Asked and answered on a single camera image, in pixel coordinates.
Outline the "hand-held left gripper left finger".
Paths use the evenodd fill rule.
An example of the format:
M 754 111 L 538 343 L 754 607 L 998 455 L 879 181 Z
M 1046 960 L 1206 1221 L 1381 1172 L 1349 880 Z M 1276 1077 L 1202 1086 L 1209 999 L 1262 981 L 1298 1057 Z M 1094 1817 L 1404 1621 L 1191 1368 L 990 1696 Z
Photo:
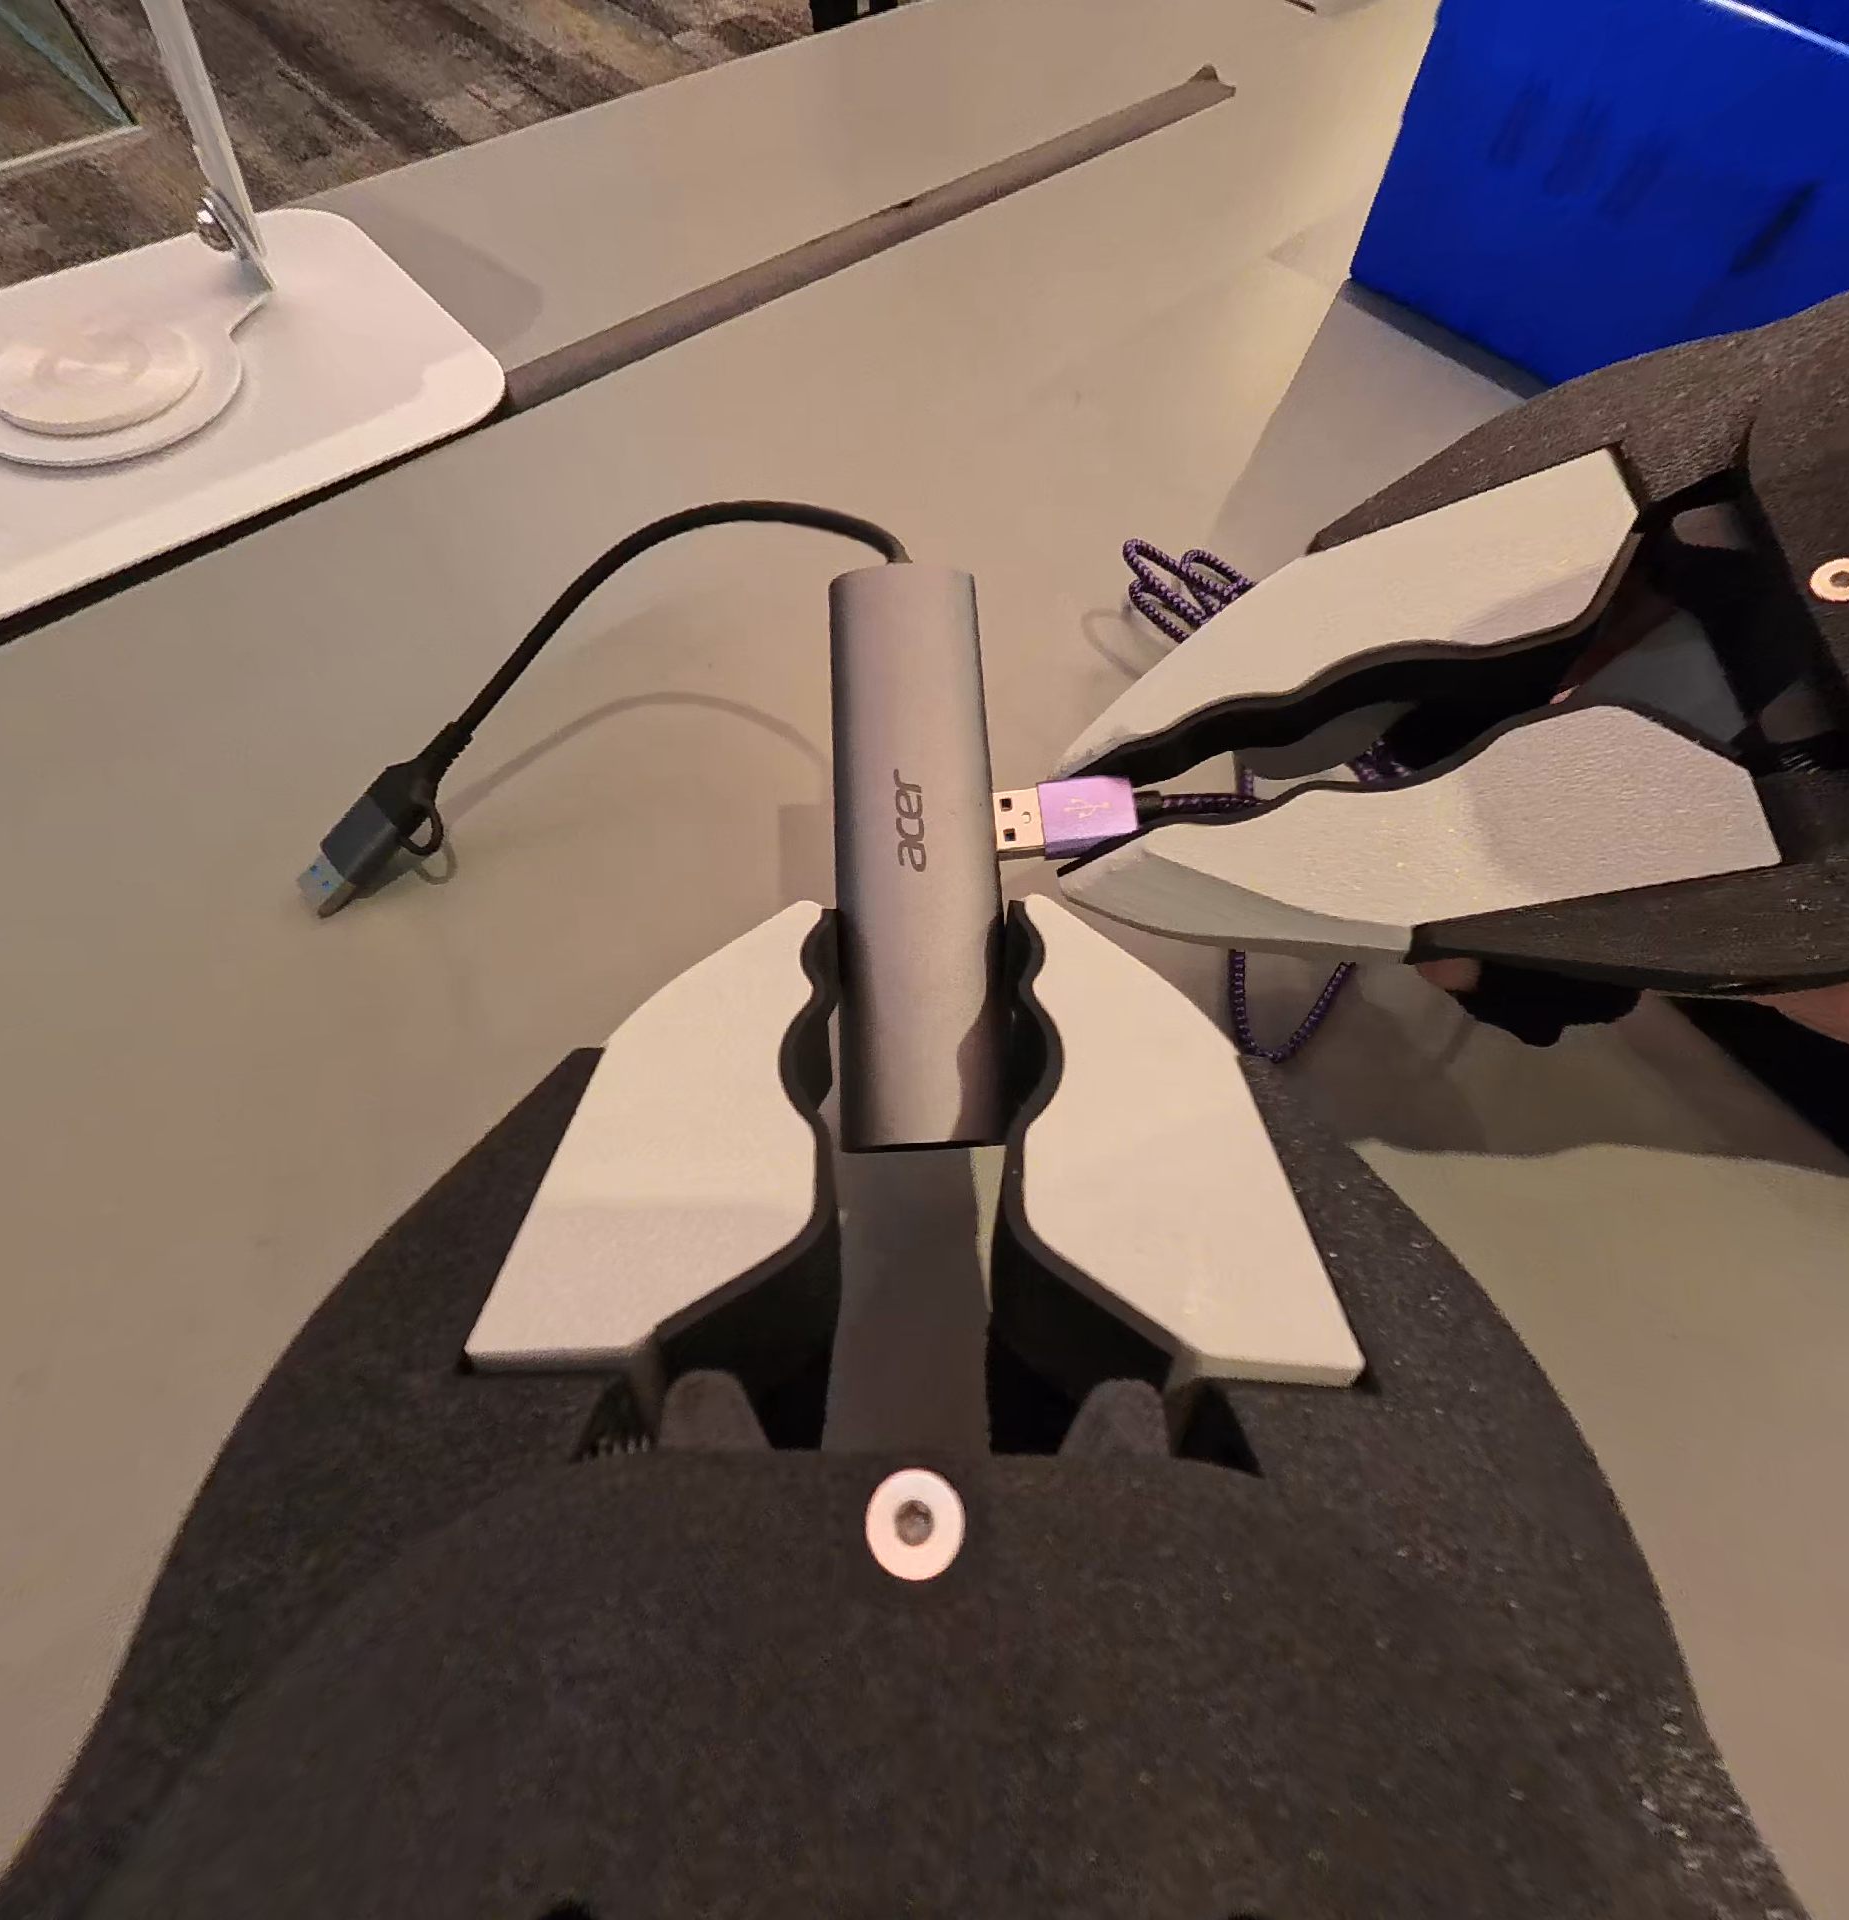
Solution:
M 800 900 L 682 970 L 603 1044 L 462 1347 L 481 1374 L 825 1364 L 841 1225 L 831 1089 L 837 918 Z

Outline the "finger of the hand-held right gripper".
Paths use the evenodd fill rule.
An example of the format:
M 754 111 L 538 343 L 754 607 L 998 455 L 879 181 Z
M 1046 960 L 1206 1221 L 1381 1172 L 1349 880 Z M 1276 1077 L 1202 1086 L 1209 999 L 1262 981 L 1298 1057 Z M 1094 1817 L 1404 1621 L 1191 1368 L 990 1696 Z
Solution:
M 1394 785 L 1296 785 L 1161 823 L 1058 876 L 1118 924 L 1225 949 L 1403 958 L 1426 927 L 1779 862 L 1752 774 L 1621 704 L 1559 707 Z
M 1389 666 L 1466 663 L 1583 629 L 1635 548 L 1610 447 L 1295 559 L 1206 618 L 1058 755 L 1061 771 L 1167 768 L 1206 724 L 1296 746 L 1386 701 Z

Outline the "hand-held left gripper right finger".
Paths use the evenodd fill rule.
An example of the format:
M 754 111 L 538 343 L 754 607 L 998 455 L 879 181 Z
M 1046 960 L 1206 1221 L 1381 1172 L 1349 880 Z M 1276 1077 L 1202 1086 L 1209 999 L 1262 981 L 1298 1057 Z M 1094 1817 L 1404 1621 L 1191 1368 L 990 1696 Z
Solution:
M 1364 1352 L 1235 1049 L 1046 895 L 1011 909 L 1028 1079 L 1000 1197 L 1000 1338 L 1072 1399 L 1141 1378 L 1356 1384 Z

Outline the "grey USB hub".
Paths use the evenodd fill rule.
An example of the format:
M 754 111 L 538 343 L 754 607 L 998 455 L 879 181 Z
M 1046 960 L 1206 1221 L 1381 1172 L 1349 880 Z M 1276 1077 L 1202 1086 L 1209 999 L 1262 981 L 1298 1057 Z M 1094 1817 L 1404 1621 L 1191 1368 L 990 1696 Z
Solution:
M 620 538 L 425 746 L 373 780 L 298 889 L 328 918 L 391 868 L 437 854 L 443 780 L 593 593 L 662 543 L 744 524 L 831 535 L 879 559 L 827 591 L 843 1146 L 990 1145 L 1009 1126 L 1011 1017 L 977 588 L 969 572 L 914 564 L 861 515 L 705 501 Z

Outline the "blue plastic bin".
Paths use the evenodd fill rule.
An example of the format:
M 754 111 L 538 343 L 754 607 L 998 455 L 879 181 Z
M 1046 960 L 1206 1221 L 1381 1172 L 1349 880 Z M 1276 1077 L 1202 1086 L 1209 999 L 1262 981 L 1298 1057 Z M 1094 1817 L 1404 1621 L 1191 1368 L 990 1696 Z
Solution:
M 1849 3 L 1444 3 L 1352 257 L 1538 380 L 1849 293 Z

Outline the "grey desk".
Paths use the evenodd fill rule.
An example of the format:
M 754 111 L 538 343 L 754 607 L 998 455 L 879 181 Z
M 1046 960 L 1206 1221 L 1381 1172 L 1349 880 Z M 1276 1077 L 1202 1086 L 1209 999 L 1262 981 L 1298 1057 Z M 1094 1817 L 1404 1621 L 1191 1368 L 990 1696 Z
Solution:
M 700 499 L 977 578 L 1000 778 L 1151 658 L 1120 545 L 1247 572 L 1511 403 L 1339 294 L 1436 4 L 922 4 L 328 195 L 506 370 L 1214 66 L 1235 96 L 0 648 L 0 1866 L 235 1413 L 573 1046 L 831 895 L 812 535 L 627 567 L 449 784 L 456 872 L 295 873 L 565 581 Z M 1525 1051 L 1397 970 L 1273 1074 L 1488 1286 L 1707 1720 L 1849 1915 L 1849 1161 L 1667 1007 Z

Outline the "black wrist rest pad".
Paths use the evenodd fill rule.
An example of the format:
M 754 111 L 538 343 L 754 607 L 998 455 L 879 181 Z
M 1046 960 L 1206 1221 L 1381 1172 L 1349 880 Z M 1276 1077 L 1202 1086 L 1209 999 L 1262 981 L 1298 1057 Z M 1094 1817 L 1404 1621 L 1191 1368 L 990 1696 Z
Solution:
M 1734 997 L 1679 997 L 1682 1017 L 1849 1158 L 1849 1044 L 1777 1009 Z

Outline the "white document stand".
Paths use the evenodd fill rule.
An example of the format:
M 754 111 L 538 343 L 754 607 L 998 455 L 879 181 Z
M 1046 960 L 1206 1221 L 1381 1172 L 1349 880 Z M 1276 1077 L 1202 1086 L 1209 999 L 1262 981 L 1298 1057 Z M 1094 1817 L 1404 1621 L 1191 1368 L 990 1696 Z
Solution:
M 191 237 L 0 290 L 0 620 L 483 423 L 505 370 L 349 217 L 257 213 L 177 3 L 144 4 Z

